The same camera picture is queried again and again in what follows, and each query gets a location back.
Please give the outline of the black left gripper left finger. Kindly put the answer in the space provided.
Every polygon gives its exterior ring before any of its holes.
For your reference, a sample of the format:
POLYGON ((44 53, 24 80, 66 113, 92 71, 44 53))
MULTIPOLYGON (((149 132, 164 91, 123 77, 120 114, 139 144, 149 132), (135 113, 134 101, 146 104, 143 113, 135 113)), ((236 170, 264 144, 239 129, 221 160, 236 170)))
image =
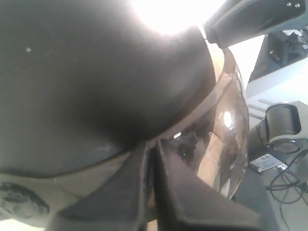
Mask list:
POLYGON ((50 231, 144 231, 149 148, 138 144, 122 167, 97 190, 58 212, 50 231))

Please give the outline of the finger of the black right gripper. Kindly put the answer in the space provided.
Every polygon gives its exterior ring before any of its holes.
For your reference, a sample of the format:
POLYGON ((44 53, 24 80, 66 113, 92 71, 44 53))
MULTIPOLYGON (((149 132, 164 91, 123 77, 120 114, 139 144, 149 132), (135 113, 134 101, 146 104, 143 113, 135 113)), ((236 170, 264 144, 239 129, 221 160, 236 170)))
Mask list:
POLYGON ((209 43, 227 48, 269 33, 308 24, 306 0, 227 0, 204 24, 209 43))

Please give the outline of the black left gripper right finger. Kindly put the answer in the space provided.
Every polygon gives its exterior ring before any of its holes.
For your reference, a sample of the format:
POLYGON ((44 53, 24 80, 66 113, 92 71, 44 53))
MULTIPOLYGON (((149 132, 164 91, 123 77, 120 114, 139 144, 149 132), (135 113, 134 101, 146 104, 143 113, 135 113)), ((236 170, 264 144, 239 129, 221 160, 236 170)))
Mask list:
POLYGON ((159 140, 154 153, 154 196, 160 231, 260 231, 260 216, 223 197, 159 140))

